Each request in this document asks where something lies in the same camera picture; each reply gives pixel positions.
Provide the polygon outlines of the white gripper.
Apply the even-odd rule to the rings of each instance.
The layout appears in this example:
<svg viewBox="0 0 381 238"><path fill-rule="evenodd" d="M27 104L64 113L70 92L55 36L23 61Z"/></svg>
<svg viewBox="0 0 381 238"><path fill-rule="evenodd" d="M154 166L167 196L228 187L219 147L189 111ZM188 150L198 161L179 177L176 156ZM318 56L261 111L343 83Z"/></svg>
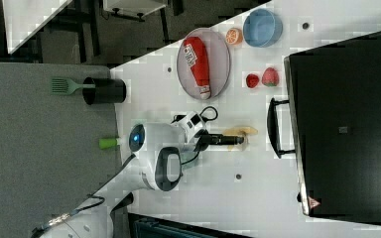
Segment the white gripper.
<svg viewBox="0 0 381 238"><path fill-rule="evenodd" d="M207 129L202 117L195 111L186 115L176 115L172 121L172 125L180 127L185 133L184 150L186 152L198 152L199 140L202 135L207 134ZM239 145L244 142L244 138L240 136L227 136L222 134L209 134L209 145Z"/></svg>

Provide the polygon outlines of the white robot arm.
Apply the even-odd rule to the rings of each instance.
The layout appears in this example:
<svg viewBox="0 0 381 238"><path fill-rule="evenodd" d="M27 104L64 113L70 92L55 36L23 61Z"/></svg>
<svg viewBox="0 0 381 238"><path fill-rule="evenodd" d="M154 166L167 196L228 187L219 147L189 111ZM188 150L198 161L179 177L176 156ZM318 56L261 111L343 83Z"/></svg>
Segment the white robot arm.
<svg viewBox="0 0 381 238"><path fill-rule="evenodd" d="M35 228L31 238L112 238L110 213L138 189L170 191L182 175L182 154L198 154L210 145L239 145L242 136L210 134L197 112L171 123L135 125L128 136L129 156L119 173L74 210Z"/></svg>

